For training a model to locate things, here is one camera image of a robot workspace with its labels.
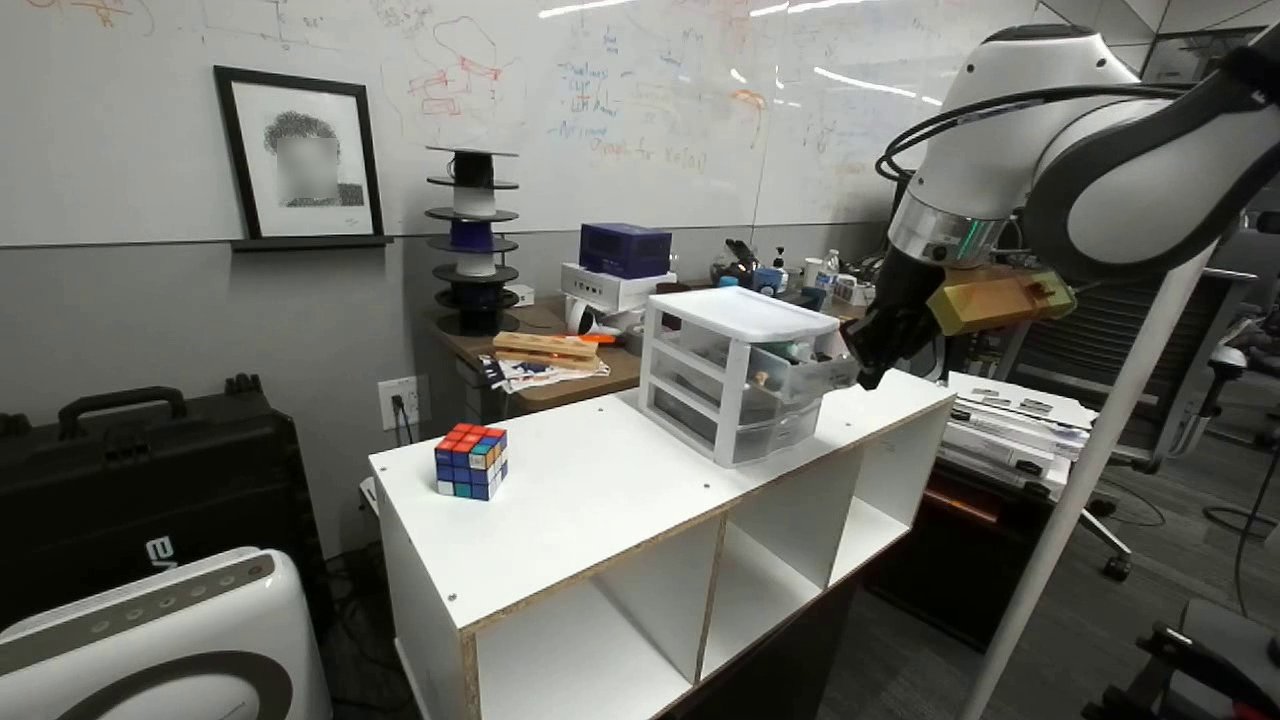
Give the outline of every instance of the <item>white appliance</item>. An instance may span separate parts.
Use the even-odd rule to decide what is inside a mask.
[[[334,714],[284,552],[221,552],[0,630],[0,720],[173,714]]]

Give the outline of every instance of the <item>black equipment case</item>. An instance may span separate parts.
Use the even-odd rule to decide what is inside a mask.
[[[238,545],[290,552],[312,619],[328,619],[297,433],[256,375],[200,400],[175,388],[85,396],[58,428],[6,417],[0,627]]]

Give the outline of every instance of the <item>framed portrait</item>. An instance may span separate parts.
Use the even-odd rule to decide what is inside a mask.
[[[382,235],[359,82],[211,68],[252,239]]]
[[[1153,39],[1143,82],[1200,82],[1217,64],[1265,27],[1164,30]]]

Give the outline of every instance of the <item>floor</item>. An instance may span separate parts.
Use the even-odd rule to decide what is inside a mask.
[[[1235,530],[1204,518],[1210,504],[1249,509],[1271,462],[1268,449],[1240,434],[1271,428],[1280,383],[1240,383],[1223,396],[1229,412],[1217,434],[1198,451],[1169,458],[1156,477],[1110,472],[1103,490],[1120,499],[1110,524],[1136,547],[1126,583],[1101,574],[1110,547],[1077,530],[1018,655],[1003,670],[989,720],[1059,720],[1080,714],[1110,685],[1129,685],[1153,624],[1178,624],[1200,596],[1235,607]],[[1246,545],[1249,617],[1280,627],[1280,530]],[[375,547],[350,557],[334,570],[341,619],[323,630],[323,665],[346,720],[418,714],[405,674],[388,655],[388,607],[382,596]],[[951,720],[980,670],[980,653],[931,624],[861,591],[827,674],[819,720]]]

